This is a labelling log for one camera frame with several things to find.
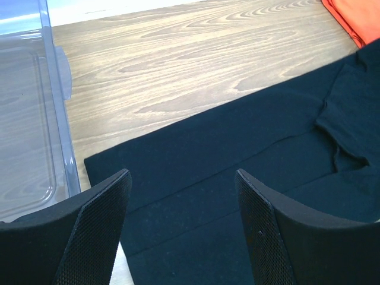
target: wooden table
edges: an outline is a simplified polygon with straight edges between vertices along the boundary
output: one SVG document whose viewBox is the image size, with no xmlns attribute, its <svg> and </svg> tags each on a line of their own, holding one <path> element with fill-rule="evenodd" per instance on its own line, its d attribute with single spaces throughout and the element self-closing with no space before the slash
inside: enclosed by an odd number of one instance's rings
<svg viewBox="0 0 380 285">
<path fill-rule="evenodd" d="M 83 159 L 356 50 L 319 0 L 214 0 L 54 28 Z M 113 284 L 132 284 L 122 251 Z"/>
</svg>

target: black fabric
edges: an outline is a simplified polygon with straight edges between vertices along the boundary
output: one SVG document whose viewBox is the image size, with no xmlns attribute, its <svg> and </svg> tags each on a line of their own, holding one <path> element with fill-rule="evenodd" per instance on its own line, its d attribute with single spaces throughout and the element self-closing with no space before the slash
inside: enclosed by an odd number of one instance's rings
<svg viewBox="0 0 380 285">
<path fill-rule="evenodd" d="M 232 181 L 238 168 L 320 211 L 357 221 L 376 220 L 378 153 L 373 150 L 379 144 L 379 54 L 378 40 L 301 77 L 85 159 L 92 185 L 124 167 L 134 175 L 135 191 L 121 242 L 135 283 L 149 285 L 150 278 L 152 284 L 209 284 L 210 274 L 219 276 L 218 284 L 249 278 L 241 220 L 234 216 L 238 202 Z M 345 114 L 346 124 L 337 121 L 343 117 L 329 116 L 334 109 Z M 345 129 L 353 122 L 355 126 Z M 352 135 L 365 141 L 355 151 L 357 144 L 342 142 Z M 236 219 L 229 220 L 229 215 Z M 231 260 L 218 255 L 205 256 L 197 264 L 183 259 L 179 265 L 176 257 L 189 246 L 198 251 L 195 245 L 217 242 L 207 233 L 217 227 L 216 221 L 240 224 L 229 245 L 234 248 L 230 259 L 242 258 L 235 260 L 242 264 L 240 270 L 229 270 Z M 192 242 L 182 243 L 184 236 L 192 236 Z M 165 262 L 154 262 L 162 258 L 164 245 L 176 252 Z M 147 267 L 137 261 L 143 257 Z M 172 275 L 171 282 L 160 283 L 165 274 Z M 199 278 L 187 279 L 190 275 Z"/>
<path fill-rule="evenodd" d="M 108 284 L 130 187 L 122 170 L 51 207 L 0 223 L 0 284 Z"/>
<path fill-rule="evenodd" d="M 237 172 L 236 188 L 257 285 L 380 282 L 380 223 L 360 223 L 316 211 L 270 189 L 244 170 Z M 283 240 L 285 253 L 276 238 Z M 289 275 L 295 280 L 289 281 Z M 267 282 L 269 278 L 276 282 Z"/>
</svg>

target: black cloth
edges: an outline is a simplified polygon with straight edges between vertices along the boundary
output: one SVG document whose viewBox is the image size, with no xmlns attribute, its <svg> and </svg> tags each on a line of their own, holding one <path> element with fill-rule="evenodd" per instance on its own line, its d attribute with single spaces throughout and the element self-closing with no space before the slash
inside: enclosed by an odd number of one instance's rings
<svg viewBox="0 0 380 285">
<path fill-rule="evenodd" d="M 124 169 L 53 206 L 0 223 L 0 284 L 109 284 L 131 182 Z"/>
<path fill-rule="evenodd" d="M 380 40 L 303 76 L 85 159 L 134 179 L 121 237 L 136 285 L 252 284 L 233 177 L 317 210 L 379 211 Z"/>
</svg>

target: plastic bin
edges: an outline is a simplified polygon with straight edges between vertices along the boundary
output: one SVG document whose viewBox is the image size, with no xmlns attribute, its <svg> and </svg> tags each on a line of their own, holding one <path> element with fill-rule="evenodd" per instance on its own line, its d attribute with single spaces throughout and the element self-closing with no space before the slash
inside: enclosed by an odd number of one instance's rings
<svg viewBox="0 0 380 285">
<path fill-rule="evenodd" d="M 0 5 L 0 221 L 80 192 L 64 100 L 71 73 L 45 0 Z"/>
</svg>

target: folded clothing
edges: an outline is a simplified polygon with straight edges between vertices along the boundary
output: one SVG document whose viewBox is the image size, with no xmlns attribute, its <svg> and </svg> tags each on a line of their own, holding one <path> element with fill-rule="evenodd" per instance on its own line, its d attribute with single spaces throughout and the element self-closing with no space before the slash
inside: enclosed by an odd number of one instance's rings
<svg viewBox="0 0 380 285">
<path fill-rule="evenodd" d="M 380 38 L 379 0 L 322 0 L 358 47 Z"/>
<path fill-rule="evenodd" d="M 380 217 L 380 40 L 337 62 L 84 160 L 128 168 L 121 244 L 136 285 L 253 284 L 239 168 L 316 210 Z"/>
</svg>

